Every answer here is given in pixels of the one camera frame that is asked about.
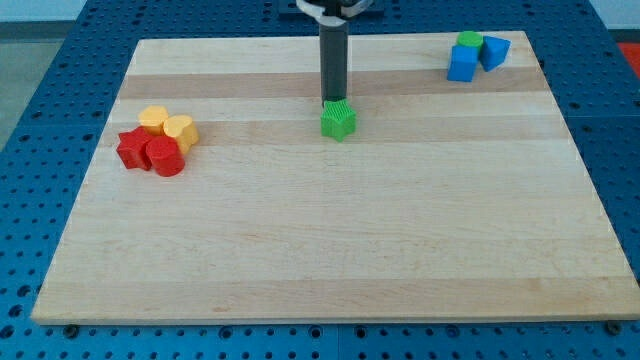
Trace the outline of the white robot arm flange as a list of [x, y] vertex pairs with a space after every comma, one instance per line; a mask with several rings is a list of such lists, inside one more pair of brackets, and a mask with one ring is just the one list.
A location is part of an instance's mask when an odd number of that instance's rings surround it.
[[295, 3], [319, 25], [339, 27], [365, 12], [374, 0], [296, 0]]

